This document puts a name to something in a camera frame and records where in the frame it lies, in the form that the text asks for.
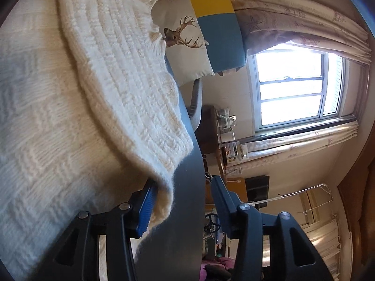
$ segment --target window pane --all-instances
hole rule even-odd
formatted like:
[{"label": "window pane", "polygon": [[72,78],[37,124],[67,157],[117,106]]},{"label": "window pane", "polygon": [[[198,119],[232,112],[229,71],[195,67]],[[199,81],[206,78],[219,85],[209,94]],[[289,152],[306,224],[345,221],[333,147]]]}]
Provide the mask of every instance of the window pane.
[{"label": "window pane", "polygon": [[335,113],[339,104],[342,81],[342,58],[336,54],[328,54],[327,96],[323,115]]},{"label": "window pane", "polygon": [[261,100],[320,93],[323,80],[300,80],[260,85]]},{"label": "window pane", "polygon": [[279,99],[261,103],[262,126],[317,116],[320,95]]},{"label": "window pane", "polygon": [[259,81],[285,77],[303,78],[321,75],[321,54],[306,51],[265,51],[256,54]]}]

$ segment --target gray chair armrest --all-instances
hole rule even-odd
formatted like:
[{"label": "gray chair armrest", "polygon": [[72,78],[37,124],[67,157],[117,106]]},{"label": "gray chair armrest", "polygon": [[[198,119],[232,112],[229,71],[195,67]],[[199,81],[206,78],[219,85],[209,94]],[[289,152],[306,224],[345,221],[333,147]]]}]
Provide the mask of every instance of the gray chair armrest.
[{"label": "gray chair armrest", "polygon": [[201,122],[202,113],[202,79],[199,78],[194,81],[190,107],[187,107],[187,113],[190,117],[191,126],[195,131]]}]

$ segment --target deer illustration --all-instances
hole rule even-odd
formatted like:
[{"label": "deer illustration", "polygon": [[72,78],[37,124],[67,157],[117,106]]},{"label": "deer illustration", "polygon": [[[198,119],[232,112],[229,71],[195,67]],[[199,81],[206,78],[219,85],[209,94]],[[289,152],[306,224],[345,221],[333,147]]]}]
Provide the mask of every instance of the deer illustration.
[{"label": "deer illustration", "polygon": [[188,20],[190,17],[189,16],[186,16],[182,22],[182,19],[180,20],[180,27],[176,28],[175,31],[172,31],[170,30],[169,28],[165,28],[164,29],[164,34],[165,34],[165,37],[163,38],[166,42],[166,47],[167,48],[170,48],[171,46],[174,46],[175,44],[177,45],[186,45],[187,47],[189,48],[200,48],[203,43],[201,43],[200,45],[198,45],[198,39],[197,38],[193,44],[190,44],[191,41],[193,40],[193,38],[191,38],[189,41],[187,41],[187,38],[185,38],[185,40],[183,40],[181,38],[181,32],[185,29],[185,27],[187,27],[188,25],[192,25],[194,27],[196,27],[193,23],[195,22],[193,17],[191,17],[190,20]]}]

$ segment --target cream knit blanket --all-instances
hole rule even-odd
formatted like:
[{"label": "cream knit blanket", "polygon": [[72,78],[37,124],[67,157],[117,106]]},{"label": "cream knit blanket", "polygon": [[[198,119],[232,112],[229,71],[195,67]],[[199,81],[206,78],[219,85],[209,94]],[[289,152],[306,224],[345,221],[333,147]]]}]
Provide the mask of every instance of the cream knit blanket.
[{"label": "cream knit blanket", "polygon": [[0,257],[17,281],[80,209],[110,210],[147,176],[152,225],[171,210],[192,142],[155,1],[20,0],[0,29]]}]

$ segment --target curtain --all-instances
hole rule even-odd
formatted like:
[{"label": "curtain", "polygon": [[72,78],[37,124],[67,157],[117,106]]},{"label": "curtain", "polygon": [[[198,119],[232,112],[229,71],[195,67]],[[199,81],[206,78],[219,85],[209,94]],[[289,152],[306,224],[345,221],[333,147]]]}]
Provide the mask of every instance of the curtain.
[{"label": "curtain", "polygon": [[[311,226],[303,230],[311,243],[319,252],[323,261],[327,265],[333,279],[338,281],[339,261],[340,261],[340,237],[336,218],[316,227]],[[269,236],[263,237],[263,263],[262,266],[270,264],[270,240]]]},{"label": "curtain", "polygon": [[248,55],[279,43],[370,64],[368,34],[343,14],[310,0],[231,0]]},{"label": "curtain", "polygon": [[326,129],[246,143],[248,151],[246,158],[240,163],[229,164],[226,168],[227,175],[334,146],[357,136],[357,131],[358,122],[354,121]]}]

